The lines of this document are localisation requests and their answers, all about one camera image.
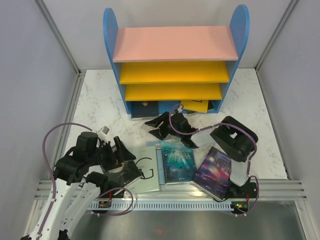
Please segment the dark navy blue book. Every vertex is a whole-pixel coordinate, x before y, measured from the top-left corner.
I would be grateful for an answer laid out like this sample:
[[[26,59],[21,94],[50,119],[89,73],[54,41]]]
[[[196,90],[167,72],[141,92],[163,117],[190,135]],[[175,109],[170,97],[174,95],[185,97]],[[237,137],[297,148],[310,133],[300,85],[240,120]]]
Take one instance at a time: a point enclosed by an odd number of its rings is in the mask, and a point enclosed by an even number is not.
[[[146,119],[159,116],[158,101],[133,101],[131,103],[131,118]]]

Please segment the teal ocean cover book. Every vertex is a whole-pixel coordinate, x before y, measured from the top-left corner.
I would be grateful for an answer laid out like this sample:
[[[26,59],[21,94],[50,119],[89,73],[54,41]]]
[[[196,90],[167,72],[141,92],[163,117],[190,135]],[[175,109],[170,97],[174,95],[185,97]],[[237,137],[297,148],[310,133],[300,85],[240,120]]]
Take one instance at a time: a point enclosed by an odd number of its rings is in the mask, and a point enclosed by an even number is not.
[[[165,184],[191,182],[197,170],[193,149],[175,139],[162,140],[160,146]]]

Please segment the yellow Little Prince book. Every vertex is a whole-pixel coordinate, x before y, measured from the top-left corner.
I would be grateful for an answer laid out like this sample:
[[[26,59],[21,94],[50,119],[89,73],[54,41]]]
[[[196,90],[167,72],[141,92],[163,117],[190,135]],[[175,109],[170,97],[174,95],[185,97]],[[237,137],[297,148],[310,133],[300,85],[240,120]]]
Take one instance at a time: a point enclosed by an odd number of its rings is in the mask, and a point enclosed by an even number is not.
[[[208,111],[208,100],[182,100],[180,102],[183,108],[188,111],[207,113]]]

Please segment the dark green Alice Wonderland book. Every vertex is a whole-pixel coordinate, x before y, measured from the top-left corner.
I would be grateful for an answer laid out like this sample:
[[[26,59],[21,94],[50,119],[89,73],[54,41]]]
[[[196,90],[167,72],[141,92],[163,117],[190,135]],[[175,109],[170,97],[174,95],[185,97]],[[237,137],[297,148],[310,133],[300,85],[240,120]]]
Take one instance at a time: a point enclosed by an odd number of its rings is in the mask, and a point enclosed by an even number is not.
[[[214,106],[212,104],[212,101],[211,100],[208,100],[208,109],[207,109],[207,113],[211,110],[214,110]],[[189,115],[192,115],[192,114],[207,114],[207,113],[201,113],[201,112],[196,112],[196,111],[191,111],[191,110],[186,110],[186,112],[189,114]]]

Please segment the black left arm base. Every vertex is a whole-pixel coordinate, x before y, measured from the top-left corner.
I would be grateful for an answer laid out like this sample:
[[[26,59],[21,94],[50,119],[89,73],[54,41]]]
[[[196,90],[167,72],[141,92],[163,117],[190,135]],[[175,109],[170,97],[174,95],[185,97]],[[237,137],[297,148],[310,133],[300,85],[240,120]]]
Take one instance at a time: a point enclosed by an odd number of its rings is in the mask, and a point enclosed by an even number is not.
[[[96,199],[101,199],[101,198],[107,198],[109,199],[110,196],[112,196],[113,194],[118,194],[122,191],[126,191],[127,189],[125,187],[115,187],[115,188],[111,188],[106,192],[101,193],[99,196],[96,197]]]

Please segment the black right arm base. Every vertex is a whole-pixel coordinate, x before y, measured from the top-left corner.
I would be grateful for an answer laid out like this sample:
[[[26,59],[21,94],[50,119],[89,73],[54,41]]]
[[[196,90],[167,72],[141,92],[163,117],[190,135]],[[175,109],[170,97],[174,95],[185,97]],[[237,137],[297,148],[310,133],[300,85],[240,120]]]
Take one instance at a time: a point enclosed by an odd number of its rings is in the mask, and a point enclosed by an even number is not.
[[[243,185],[238,186],[233,182],[230,183],[229,188],[225,194],[225,199],[255,199],[257,197],[258,188],[255,182],[249,180]]]

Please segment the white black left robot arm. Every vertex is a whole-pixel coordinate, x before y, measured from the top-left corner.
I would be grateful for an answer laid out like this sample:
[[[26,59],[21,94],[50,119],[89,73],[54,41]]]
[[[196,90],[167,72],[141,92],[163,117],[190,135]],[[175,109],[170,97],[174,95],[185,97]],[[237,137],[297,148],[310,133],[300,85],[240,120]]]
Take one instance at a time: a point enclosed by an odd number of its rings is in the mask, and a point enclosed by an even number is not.
[[[115,146],[106,140],[103,130],[84,131],[51,171],[52,187],[44,210],[34,229],[24,240],[68,240],[90,204],[126,190],[107,175],[135,156],[118,136]]]

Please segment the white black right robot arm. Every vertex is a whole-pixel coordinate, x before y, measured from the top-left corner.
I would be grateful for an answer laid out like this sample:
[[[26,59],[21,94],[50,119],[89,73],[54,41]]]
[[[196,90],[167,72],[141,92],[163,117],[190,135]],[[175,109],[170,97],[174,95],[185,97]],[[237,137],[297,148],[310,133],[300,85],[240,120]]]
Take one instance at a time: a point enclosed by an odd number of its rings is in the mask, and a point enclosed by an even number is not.
[[[216,143],[231,158],[231,182],[228,191],[234,197],[240,197],[247,190],[250,161],[257,152],[258,136],[232,116],[226,116],[221,122],[201,129],[192,127],[182,113],[162,115],[145,122],[151,135],[164,140],[168,135],[180,138],[190,149]]]

